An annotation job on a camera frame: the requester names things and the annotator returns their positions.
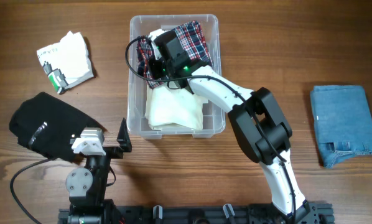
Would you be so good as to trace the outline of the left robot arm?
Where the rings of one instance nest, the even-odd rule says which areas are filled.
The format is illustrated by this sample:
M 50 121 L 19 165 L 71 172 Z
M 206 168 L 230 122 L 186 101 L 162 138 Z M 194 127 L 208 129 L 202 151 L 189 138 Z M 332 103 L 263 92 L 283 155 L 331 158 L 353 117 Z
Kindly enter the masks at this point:
M 106 199 L 109 173 L 114 170 L 110 163 L 122 159 L 125 152 L 132 151 L 126 119 L 121 121 L 117 142 L 118 146 L 104 147 L 105 137 L 101 128 L 85 128 L 77 137 L 70 140 L 75 154 L 86 158 L 84 167 L 73 169 L 67 176 L 66 188 L 69 193 L 70 207 L 60 210 L 59 223 L 104 224 L 125 223 L 125 217 L 115 206 L 113 200 Z

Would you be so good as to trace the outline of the red navy plaid shirt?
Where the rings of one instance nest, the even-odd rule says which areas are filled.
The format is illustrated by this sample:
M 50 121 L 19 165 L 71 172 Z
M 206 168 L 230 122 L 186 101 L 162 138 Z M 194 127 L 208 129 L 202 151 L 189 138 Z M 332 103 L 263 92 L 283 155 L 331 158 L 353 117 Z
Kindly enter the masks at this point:
M 174 27 L 173 29 L 157 29 L 149 33 L 149 35 L 140 36 L 135 39 L 137 42 L 137 59 L 138 65 L 136 74 L 141 77 L 146 82 L 153 81 L 158 82 L 159 80 L 148 79 L 147 78 L 147 66 L 149 59 L 160 59 L 162 58 L 159 50 L 157 49 L 154 39 L 159 35 L 167 31 L 175 31 L 178 39 L 184 50 L 187 51 L 191 59 L 198 58 L 212 65 L 209 50 L 207 47 L 206 39 L 202 31 L 202 27 L 199 22 L 192 21 L 182 24 L 180 26 Z M 185 77 L 180 77 L 173 79 L 173 81 L 186 80 Z

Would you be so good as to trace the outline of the blue denim jeans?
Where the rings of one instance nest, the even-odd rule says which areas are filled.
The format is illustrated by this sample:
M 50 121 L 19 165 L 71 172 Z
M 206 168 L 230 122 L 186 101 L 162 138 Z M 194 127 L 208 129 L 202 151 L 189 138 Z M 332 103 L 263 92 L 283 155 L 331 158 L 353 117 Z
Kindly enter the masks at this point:
M 310 92 L 315 138 L 325 168 L 372 155 L 372 116 L 360 85 L 320 85 Z

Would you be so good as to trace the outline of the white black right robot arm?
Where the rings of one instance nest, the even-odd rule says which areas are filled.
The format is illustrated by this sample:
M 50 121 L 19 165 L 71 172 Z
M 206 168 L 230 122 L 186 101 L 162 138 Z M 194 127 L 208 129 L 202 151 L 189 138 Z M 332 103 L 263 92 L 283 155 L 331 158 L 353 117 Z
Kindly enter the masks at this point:
M 239 148 L 263 169 L 272 205 L 282 219 L 299 223 L 307 216 L 308 202 L 291 165 L 291 126 L 268 89 L 238 86 L 199 59 L 150 59 L 147 69 L 155 82 L 174 82 L 220 107 L 229 117 Z

